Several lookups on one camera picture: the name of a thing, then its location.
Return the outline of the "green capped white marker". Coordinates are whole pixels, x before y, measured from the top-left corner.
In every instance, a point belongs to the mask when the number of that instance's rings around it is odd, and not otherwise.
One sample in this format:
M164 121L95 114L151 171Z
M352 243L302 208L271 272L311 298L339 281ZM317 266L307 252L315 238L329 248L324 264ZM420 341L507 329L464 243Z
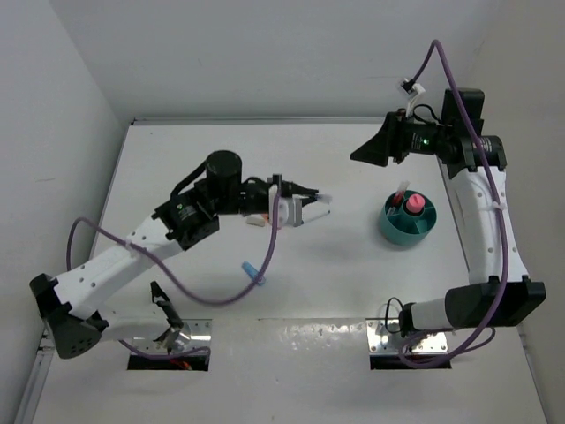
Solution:
M313 221L321 219L322 217L330 215L330 213L331 213L331 210L326 210L324 212L320 212L319 214L317 214L315 216L307 217L306 219L303 220L303 224L311 223Z

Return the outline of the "pink highlighter marker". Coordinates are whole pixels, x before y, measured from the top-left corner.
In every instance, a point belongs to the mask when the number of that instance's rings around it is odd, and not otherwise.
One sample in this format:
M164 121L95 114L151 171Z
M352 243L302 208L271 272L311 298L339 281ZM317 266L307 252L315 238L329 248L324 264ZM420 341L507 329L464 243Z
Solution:
M426 199L419 193L412 194L404 203L404 209L412 216L420 215L425 208Z

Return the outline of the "blue ink refill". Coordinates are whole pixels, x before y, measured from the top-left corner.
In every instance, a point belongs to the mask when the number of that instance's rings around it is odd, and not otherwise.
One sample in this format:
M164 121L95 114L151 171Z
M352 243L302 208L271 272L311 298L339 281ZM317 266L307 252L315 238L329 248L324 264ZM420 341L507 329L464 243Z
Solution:
M330 204L333 200L333 197L330 194L324 194L324 193L317 193L316 194L316 201L317 202L321 202L324 204Z

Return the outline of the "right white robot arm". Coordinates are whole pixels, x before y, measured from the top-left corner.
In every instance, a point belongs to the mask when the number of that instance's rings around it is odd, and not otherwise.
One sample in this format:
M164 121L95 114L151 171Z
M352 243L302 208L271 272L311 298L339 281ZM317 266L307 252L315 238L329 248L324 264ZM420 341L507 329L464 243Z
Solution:
M439 123L417 123L389 112L380 130L350 158L385 167L410 154L434 155L445 167L445 186L466 260L469 283L439 299L411 302L399 314L402 335L445 329L515 327L546 298L516 248L504 192L507 159L501 139L484 136L484 93L446 90Z

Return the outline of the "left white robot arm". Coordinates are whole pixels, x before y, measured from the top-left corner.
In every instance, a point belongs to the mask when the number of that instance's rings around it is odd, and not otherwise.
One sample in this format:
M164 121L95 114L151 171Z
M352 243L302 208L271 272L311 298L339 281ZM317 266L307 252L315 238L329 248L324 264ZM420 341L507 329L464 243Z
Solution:
M58 356L73 359L107 340L117 340L150 360L190 355L190 330L158 283L150 284L151 304L144 313L126 314L107 307L106 301L157 266L190 300L208 307L233 304L263 279L278 230L299 226L303 207L329 201L318 190L286 181L279 174L266 180L243 179L239 155L229 150L211 153L125 238L107 233L113 244L106 251L58 276L40 274L31 281L31 292ZM206 299L183 286L165 265L165 260L219 231L221 216L262 214L271 225L267 253L257 275L240 293Z

